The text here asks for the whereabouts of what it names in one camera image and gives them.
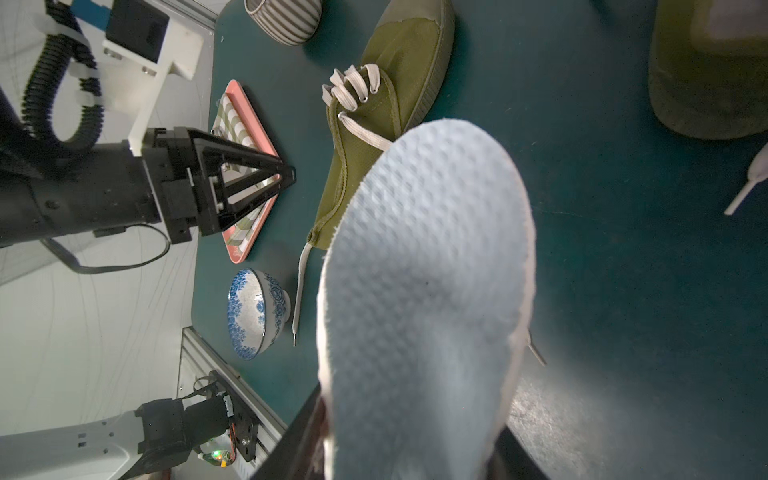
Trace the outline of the light blue insole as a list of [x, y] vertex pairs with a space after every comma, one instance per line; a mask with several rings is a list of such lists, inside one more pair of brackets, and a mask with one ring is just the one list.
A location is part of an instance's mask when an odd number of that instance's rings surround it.
[[479, 479], [508, 419], [536, 294], [536, 229], [505, 148], [422, 124], [366, 174], [317, 297], [329, 479]]

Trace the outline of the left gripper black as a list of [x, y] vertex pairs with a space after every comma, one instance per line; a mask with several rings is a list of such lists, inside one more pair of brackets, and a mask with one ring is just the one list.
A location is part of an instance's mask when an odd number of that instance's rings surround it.
[[[296, 171], [274, 155], [183, 128], [206, 176], [165, 144], [135, 157], [126, 143], [99, 144], [49, 178], [1, 173], [1, 244], [164, 222], [171, 241], [196, 226], [220, 233], [292, 186]], [[223, 164], [265, 170], [225, 180]]]

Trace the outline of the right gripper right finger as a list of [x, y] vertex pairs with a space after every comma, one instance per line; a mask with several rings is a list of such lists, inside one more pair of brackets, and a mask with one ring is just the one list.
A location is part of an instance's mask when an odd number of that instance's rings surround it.
[[487, 480], [548, 480], [508, 427], [497, 437], [486, 464]]

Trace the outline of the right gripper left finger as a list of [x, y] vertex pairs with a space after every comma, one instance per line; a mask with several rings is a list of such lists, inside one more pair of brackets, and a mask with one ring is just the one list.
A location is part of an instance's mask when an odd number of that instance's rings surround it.
[[327, 409], [317, 385], [251, 480], [325, 478]]

